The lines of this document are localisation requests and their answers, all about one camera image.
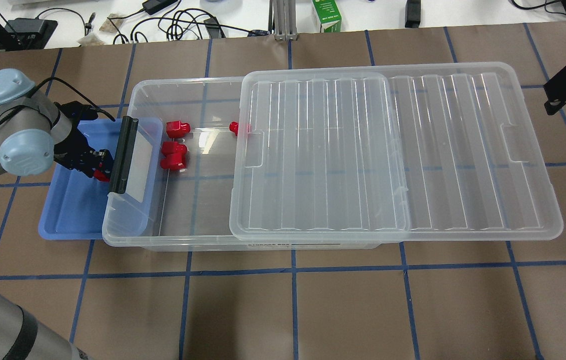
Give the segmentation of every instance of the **blue tray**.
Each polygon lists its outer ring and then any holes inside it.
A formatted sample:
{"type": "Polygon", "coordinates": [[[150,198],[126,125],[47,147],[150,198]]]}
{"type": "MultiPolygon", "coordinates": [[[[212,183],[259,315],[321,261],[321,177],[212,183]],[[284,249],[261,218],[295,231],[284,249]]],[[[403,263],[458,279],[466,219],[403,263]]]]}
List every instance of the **blue tray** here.
{"type": "MultiPolygon", "coordinates": [[[[79,130],[96,150],[116,153],[121,122],[106,119],[84,121],[79,130]]],[[[56,165],[47,193],[38,233],[47,240],[102,239],[109,183],[56,165]]]]}

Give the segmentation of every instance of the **black band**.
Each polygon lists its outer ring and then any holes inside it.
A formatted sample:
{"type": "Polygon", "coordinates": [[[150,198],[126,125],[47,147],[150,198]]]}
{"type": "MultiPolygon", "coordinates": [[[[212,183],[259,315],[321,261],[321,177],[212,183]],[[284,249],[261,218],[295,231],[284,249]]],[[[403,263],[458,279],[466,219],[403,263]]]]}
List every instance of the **black band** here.
{"type": "Polygon", "coordinates": [[[25,360],[31,353],[38,336],[38,320],[22,307],[18,306],[18,308],[23,312],[23,325],[20,326],[20,333],[3,360],[25,360]]]}

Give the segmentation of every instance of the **light blue joint cap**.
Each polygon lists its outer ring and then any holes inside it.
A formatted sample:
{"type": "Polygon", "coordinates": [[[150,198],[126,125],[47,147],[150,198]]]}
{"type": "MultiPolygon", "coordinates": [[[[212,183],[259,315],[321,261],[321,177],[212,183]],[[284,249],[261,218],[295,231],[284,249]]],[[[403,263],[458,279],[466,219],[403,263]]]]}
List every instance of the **light blue joint cap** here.
{"type": "Polygon", "coordinates": [[[0,162],[10,174],[42,174],[54,162],[54,139],[40,129],[15,132],[1,144],[0,162]]]}
{"type": "Polygon", "coordinates": [[[27,94],[36,84],[15,68],[0,70],[0,105],[16,100],[27,94]]]}

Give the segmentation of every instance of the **tiled surface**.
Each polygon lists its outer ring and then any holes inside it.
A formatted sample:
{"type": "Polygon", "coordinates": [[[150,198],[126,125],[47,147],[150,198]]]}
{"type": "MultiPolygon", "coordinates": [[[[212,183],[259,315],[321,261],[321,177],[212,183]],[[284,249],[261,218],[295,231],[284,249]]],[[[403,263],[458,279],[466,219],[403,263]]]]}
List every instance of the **tiled surface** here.
{"type": "MultiPolygon", "coordinates": [[[[291,46],[243,38],[211,47],[203,40],[0,52],[0,69],[13,66],[36,81],[59,76],[118,115],[145,79],[365,66],[372,59],[512,65],[525,85],[564,233],[549,242],[154,253],[98,239],[40,238],[52,171],[3,175],[0,292],[99,359],[566,359],[566,107],[546,116],[541,89],[543,69],[552,75],[566,64],[566,22],[301,34],[291,46]]],[[[77,99],[58,82],[50,90],[55,101],[77,99]]],[[[237,98],[226,89],[208,92],[210,99],[237,98]]],[[[187,109],[194,122],[203,105],[196,107],[187,109]]],[[[212,102],[204,107],[206,124],[224,126],[236,116],[212,102]]],[[[177,201],[185,207],[196,192],[195,181],[186,183],[191,191],[177,201]]],[[[203,211],[228,205],[215,185],[200,182],[203,211]]],[[[173,226],[227,231],[217,219],[173,226]]]]}

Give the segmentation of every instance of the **translucent plastic lid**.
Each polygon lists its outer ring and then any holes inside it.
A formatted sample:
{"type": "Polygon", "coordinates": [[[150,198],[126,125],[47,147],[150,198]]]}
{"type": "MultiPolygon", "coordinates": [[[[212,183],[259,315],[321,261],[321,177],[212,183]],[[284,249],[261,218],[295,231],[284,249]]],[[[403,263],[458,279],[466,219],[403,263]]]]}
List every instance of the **translucent plastic lid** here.
{"type": "Polygon", "coordinates": [[[296,243],[531,240],[556,237],[562,219],[513,69],[430,64],[247,75],[230,229],[296,243]]]}

